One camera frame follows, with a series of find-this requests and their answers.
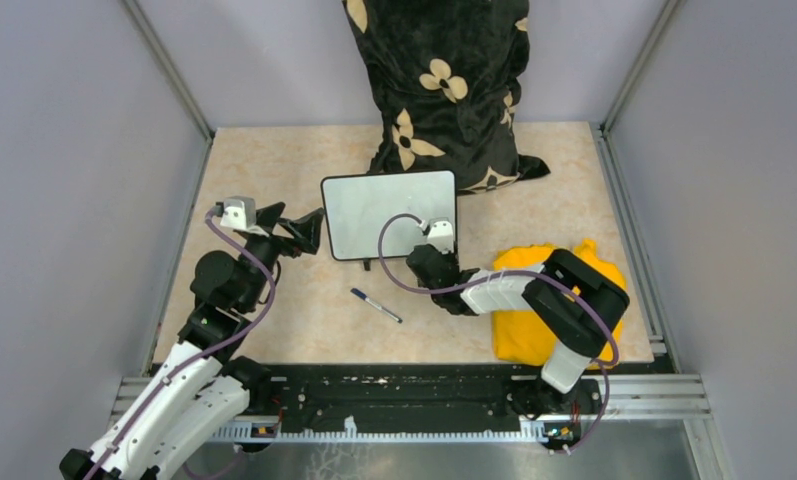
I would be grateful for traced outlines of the small black-framed whiteboard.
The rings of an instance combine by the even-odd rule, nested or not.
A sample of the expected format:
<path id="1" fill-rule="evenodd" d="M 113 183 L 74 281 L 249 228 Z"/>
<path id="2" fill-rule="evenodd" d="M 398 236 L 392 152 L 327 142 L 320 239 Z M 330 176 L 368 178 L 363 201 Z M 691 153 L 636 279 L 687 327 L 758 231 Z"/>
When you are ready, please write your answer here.
<path id="1" fill-rule="evenodd" d="M 320 189 L 337 261 L 406 257 L 435 223 L 457 230 L 456 178 L 449 170 L 330 176 Z"/>

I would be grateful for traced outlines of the white marker pen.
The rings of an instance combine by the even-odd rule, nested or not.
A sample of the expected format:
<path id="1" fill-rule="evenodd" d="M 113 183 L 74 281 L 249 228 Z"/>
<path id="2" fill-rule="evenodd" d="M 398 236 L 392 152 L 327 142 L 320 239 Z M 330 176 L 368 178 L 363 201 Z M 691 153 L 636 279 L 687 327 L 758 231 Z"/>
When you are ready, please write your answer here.
<path id="1" fill-rule="evenodd" d="M 355 295 L 356 297 L 358 297 L 359 299 L 361 299 L 362 301 L 364 301 L 365 303 L 367 303 L 368 305 L 370 305 L 372 308 L 375 308 L 376 310 L 378 310 L 379 312 L 383 313 L 384 315 L 387 315 L 389 318 L 394 320 L 396 323 L 401 324 L 403 322 L 403 319 L 401 317 L 399 317 L 393 311 L 387 309 L 386 307 L 384 307 L 383 305 L 381 305 L 380 303 L 378 303 L 377 301 L 372 299 L 370 296 L 368 296 L 363 291 L 361 291 L 361 290 L 359 290 L 357 288 L 351 288 L 350 292 L 353 295 Z"/>

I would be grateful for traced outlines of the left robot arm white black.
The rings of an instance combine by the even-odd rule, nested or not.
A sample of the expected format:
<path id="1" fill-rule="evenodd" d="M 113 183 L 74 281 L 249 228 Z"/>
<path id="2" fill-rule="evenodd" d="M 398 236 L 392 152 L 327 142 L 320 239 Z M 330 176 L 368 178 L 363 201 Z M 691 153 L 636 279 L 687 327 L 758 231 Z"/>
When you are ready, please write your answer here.
<path id="1" fill-rule="evenodd" d="M 233 196 L 210 208 L 205 224 L 236 252 L 198 260 L 194 308 L 166 359 L 98 440 L 64 455 L 63 478 L 171 479 L 223 425 L 271 406 L 270 372 L 236 352 L 274 303 L 279 259 L 316 254 L 325 218 L 317 208 L 290 220 L 285 207 Z"/>

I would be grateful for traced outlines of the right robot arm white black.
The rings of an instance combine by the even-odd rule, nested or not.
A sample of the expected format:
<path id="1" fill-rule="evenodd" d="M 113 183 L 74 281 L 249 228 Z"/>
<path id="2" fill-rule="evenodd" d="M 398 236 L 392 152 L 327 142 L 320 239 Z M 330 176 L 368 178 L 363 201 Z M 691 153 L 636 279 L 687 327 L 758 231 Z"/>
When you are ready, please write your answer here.
<path id="1" fill-rule="evenodd" d="M 537 398 L 550 412 L 564 411 L 578 382 L 630 305 L 628 293 L 575 253 L 554 249 L 530 267 L 493 272 L 462 270 L 453 253 L 431 245 L 414 248 L 406 264 L 417 290 L 452 315 L 523 312 L 538 316 L 556 337 L 541 370 Z"/>

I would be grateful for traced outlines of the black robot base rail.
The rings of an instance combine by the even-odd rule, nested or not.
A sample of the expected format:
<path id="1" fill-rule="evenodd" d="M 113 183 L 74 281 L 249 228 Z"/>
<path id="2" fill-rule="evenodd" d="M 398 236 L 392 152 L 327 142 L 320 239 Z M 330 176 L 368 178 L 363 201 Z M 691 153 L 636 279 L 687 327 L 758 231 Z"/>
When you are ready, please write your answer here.
<path id="1" fill-rule="evenodd" d="M 552 449 L 573 447 L 582 422 L 602 413 L 593 378 L 567 393 L 540 368 L 520 365 L 260 365 L 244 357 L 222 367 L 245 389 L 244 415 L 265 416 L 251 435 L 338 435 L 393 439 L 527 433 Z"/>

